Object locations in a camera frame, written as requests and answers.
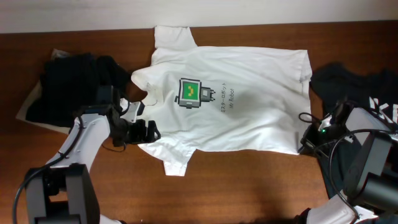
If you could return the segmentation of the white robot print t-shirt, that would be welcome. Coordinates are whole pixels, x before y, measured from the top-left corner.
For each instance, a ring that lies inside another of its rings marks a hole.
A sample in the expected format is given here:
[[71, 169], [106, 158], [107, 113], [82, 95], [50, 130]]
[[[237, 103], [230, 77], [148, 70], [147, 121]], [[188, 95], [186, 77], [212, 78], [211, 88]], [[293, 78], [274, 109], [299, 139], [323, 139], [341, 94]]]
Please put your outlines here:
[[132, 73], [145, 91], [141, 118], [160, 139], [141, 149], [183, 176], [196, 150], [296, 155], [310, 111], [306, 50], [198, 46], [188, 27], [157, 26], [151, 64]]

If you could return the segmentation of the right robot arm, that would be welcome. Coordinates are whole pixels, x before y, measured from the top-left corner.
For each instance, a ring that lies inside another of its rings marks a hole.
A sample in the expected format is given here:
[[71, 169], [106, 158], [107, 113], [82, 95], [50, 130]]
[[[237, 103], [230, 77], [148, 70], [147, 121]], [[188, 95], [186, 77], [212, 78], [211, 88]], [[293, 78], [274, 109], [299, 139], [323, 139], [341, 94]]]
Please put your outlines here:
[[[328, 163], [335, 196], [297, 217], [299, 223], [360, 223], [397, 215], [397, 123], [374, 100], [368, 107], [342, 101], [322, 119], [310, 114], [300, 148]], [[358, 143], [342, 187], [333, 178], [333, 158], [343, 142]]]

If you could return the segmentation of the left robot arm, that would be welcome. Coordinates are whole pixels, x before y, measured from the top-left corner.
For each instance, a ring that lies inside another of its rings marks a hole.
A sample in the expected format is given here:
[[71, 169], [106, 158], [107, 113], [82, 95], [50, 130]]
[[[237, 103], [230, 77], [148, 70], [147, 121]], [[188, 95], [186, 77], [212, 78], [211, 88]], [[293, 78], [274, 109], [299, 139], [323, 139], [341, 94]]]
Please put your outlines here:
[[44, 166], [30, 169], [19, 192], [25, 192], [29, 223], [114, 223], [100, 212], [90, 169], [101, 145], [152, 143], [161, 135], [155, 121], [128, 121], [121, 95], [99, 87], [92, 105], [82, 106], [60, 150]]

